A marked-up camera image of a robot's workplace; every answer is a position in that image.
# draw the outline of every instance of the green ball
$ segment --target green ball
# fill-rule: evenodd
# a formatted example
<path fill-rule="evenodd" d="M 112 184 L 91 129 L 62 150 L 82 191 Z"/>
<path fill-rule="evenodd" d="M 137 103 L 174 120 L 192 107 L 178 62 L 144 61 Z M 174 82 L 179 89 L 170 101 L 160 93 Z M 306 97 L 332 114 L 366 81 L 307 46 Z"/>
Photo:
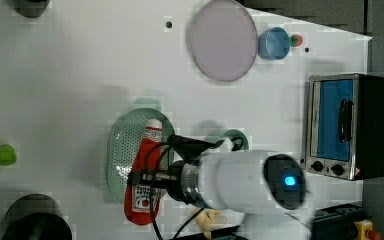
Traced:
<path fill-rule="evenodd" d="M 8 144 L 0 146 L 0 165 L 9 166 L 17 161 L 14 148 Z"/>

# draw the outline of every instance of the blue indicator light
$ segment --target blue indicator light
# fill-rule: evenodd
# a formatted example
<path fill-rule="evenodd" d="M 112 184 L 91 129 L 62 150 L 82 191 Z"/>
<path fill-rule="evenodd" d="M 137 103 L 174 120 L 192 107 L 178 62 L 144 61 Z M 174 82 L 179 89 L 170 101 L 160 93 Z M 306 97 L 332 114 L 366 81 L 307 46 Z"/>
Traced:
<path fill-rule="evenodd" d="M 287 186 L 294 186 L 296 184 L 295 178 L 294 177 L 286 177 L 285 178 L 285 184 Z"/>

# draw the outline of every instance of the toaster oven knob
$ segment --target toaster oven knob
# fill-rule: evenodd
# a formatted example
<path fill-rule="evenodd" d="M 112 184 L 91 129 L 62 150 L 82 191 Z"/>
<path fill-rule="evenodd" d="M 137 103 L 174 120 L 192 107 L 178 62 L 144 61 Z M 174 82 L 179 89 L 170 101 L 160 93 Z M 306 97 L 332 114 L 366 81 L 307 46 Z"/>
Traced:
<path fill-rule="evenodd" d="M 337 175 L 341 176 L 344 173 L 344 168 L 341 165 L 334 165 L 333 167 L 330 168 L 332 172 Z"/>
<path fill-rule="evenodd" d="M 320 161 L 315 161 L 313 163 L 313 165 L 311 165 L 311 167 L 316 171 L 316 172 L 320 172 L 321 170 L 323 170 L 323 164 L 320 162 Z"/>

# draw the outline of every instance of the blue cup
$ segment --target blue cup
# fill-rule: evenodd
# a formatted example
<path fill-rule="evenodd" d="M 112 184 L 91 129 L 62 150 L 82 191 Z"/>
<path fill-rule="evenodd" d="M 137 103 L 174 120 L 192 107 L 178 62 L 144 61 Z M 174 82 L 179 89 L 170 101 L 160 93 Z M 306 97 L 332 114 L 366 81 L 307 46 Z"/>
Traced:
<path fill-rule="evenodd" d="M 290 48 L 288 33 L 280 27 L 269 29 L 258 38 L 258 55 L 266 60 L 281 60 Z"/>

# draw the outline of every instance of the small red object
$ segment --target small red object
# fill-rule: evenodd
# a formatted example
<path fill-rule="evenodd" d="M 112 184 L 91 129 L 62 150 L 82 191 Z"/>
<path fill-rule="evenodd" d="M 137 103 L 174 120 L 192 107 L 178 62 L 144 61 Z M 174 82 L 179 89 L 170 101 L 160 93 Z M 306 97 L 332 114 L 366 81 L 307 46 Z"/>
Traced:
<path fill-rule="evenodd" d="M 139 152 L 133 162 L 132 172 L 135 170 L 145 170 L 145 157 L 148 151 L 156 146 L 162 139 L 162 124 L 156 119 L 148 120 L 146 130 L 142 138 L 142 143 Z M 155 165 L 160 157 L 161 148 L 156 148 L 149 156 L 149 169 L 155 169 Z M 127 185 L 126 194 L 124 196 L 124 214 L 126 218 L 136 225 L 147 225 L 152 222 L 151 213 L 149 210 L 149 191 L 148 185 Z M 153 204 L 155 216 L 158 214 L 160 205 L 161 190 L 154 189 Z"/>
<path fill-rule="evenodd" d="M 292 47 L 299 47 L 302 44 L 302 37 L 301 35 L 294 34 L 291 36 L 290 41 Z"/>
<path fill-rule="evenodd" d="M 369 230 L 366 232 L 366 237 L 370 240 L 382 240 L 380 233 Z"/>

